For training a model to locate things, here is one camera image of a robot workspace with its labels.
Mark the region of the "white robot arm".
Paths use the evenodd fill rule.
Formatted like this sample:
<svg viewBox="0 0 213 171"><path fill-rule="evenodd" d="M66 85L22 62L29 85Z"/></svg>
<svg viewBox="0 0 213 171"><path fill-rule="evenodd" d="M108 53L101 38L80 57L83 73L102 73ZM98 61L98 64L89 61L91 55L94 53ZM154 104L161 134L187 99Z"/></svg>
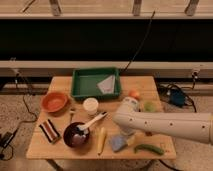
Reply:
<svg viewBox="0 0 213 171"><path fill-rule="evenodd" d="M125 97L113 121L126 135L135 130L164 134L213 145L212 113L139 112L139 102Z"/></svg>

